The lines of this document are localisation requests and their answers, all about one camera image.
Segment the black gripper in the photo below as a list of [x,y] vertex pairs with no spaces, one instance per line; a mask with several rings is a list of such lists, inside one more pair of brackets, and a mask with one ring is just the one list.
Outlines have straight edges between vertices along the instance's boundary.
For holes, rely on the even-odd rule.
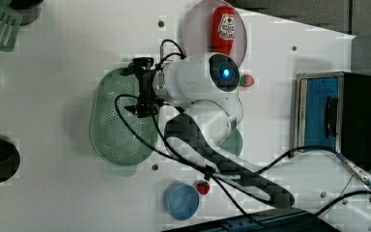
[[154,64],[153,57],[133,58],[128,64],[128,71],[136,74],[139,82],[139,97],[135,105],[127,105],[125,110],[135,115],[137,118],[156,116],[163,107],[163,100],[154,91],[153,82],[156,71],[151,70]]

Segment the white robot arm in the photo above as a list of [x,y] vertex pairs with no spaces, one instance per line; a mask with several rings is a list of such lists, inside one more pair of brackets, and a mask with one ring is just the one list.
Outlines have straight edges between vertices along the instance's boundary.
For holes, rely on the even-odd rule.
[[170,155],[221,184],[273,208],[299,208],[343,232],[371,232],[371,175],[324,145],[288,150],[266,166],[241,159],[220,145],[243,120],[236,63],[221,53],[155,63],[133,59],[139,95],[128,111],[153,119],[168,104],[177,116],[163,128]]

